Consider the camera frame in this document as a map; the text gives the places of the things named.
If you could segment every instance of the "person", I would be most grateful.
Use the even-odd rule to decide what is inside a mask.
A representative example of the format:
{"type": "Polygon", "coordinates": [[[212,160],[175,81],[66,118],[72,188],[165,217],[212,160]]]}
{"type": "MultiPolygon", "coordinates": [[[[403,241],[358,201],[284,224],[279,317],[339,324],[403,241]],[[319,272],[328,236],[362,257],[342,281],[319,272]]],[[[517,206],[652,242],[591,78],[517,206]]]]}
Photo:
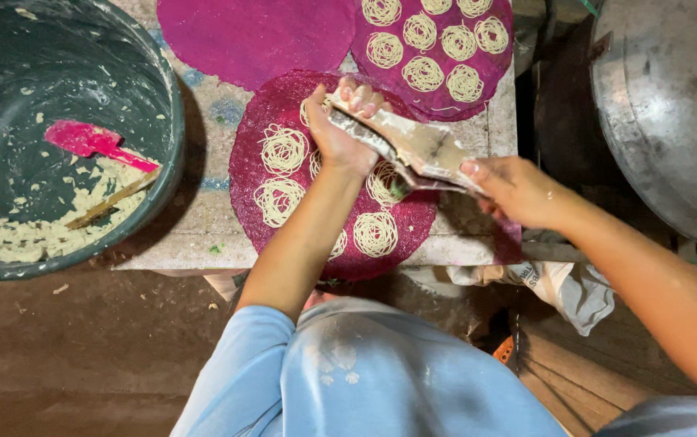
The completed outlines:
{"type": "MultiPolygon", "coordinates": [[[[337,94],[372,117],[367,85],[337,94]]],[[[378,155],[307,99],[324,157],[260,254],[171,435],[566,435],[498,360],[415,316],[351,297],[303,306],[378,155]]],[[[516,157],[466,162],[485,213],[567,236],[697,382],[697,269],[516,157]]],[[[697,397],[644,403],[598,435],[697,435],[697,397]]]]}

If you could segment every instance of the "flour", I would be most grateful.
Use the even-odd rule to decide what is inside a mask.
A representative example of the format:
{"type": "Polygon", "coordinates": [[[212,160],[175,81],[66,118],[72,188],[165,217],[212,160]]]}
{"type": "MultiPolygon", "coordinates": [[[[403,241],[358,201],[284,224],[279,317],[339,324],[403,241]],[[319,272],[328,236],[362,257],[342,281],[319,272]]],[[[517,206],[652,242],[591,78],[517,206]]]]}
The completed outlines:
{"type": "MultiPolygon", "coordinates": [[[[54,222],[35,220],[19,223],[11,222],[8,218],[0,218],[0,261],[37,262],[75,252],[110,233],[138,208],[146,197],[145,191],[140,191],[117,203],[114,207],[118,211],[110,215],[109,223],[105,225],[91,225],[74,230],[65,227],[66,223],[83,216],[91,207],[101,203],[107,194],[113,194],[110,189],[113,192],[119,191],[139,180],[144,174],[132,166],[105,156],[98,157],[96,164],[102,169],[99,170],[100,179],[97,180],[91,191],[86,188],[74,187],[73,191],[76,196],[72,202],[73,210],[68,211],[54,222]]],[[[73,183],[70,177],[63,178],[63,180],[66,183],[73,183]]],[[[19,204],[21,199],[27,200],[24,197],[19,197],[14,201],[19,204]]],[[[11,210],[11,214],[16,212],[19,212],[17,208],[11,210]]]]}

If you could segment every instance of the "concrete table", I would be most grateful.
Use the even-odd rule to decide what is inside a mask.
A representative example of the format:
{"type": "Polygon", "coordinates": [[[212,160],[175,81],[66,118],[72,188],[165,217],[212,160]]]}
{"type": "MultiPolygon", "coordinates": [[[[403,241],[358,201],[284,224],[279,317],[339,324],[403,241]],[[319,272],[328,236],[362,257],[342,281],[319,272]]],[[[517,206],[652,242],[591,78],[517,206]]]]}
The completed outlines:
{"type": "MultiPolygon", "coordinates": [[[[229,154],[253,93],[199,73],[179,61],[157,22],[156,0],[111,0],[137,19],[160,43],[181,78],[187,114],[187,165],[179,192],[154,222],[96,262],[117,269],[196,271],[254,265],[256,250],[229,203],[229,154]]],[[[343,72],[355,72],[350,55],[343,72]]],[[[487,110],[449,123],[476,157],[518,154],[513,65],[500,80],[487,110]]],[[[404,265],[494,263],[493,221],[460,194],[441,194],[429,237],[404,265]]]]}

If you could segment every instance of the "person's right hand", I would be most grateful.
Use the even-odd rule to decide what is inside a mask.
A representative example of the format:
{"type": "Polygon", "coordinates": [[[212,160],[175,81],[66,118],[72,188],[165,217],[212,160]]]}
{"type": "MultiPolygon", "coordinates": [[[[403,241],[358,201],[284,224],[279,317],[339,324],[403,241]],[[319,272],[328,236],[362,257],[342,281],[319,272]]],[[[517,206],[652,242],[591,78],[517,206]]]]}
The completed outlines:
{"type": "Polygon", "coordinates": [[[496,219],[507,216],[528,228],[559,230],[572,206],[582,202],[518,156],[467,161],[460,170],[485,191],[487,198],[478,201],[483,212],[496,219]]]}

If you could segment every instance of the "person's left hand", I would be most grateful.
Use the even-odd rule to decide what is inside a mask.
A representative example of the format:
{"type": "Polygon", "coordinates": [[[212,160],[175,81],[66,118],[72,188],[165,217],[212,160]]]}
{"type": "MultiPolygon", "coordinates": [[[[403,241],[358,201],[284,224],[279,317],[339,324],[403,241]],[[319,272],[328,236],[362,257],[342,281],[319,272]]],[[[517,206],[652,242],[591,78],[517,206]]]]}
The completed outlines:
{"type": "MultiPolygon", "coordinates": [[[[357,86],[352,78],[342,78],[335,94],[348,102],[350,110],[361,111],[363,117],[370,118],[381,108],[393,112],[391,104],[383,101],[381,93],[373,93],[370,85],[357,86]]],[[[322,168],[332,166],[364,179],[373,170],[378,154],[327,120],[327,113],[321,107],[325,95],[326,88],[319,85],[305,101],[310,134],[321,151],[322,168]]]]}

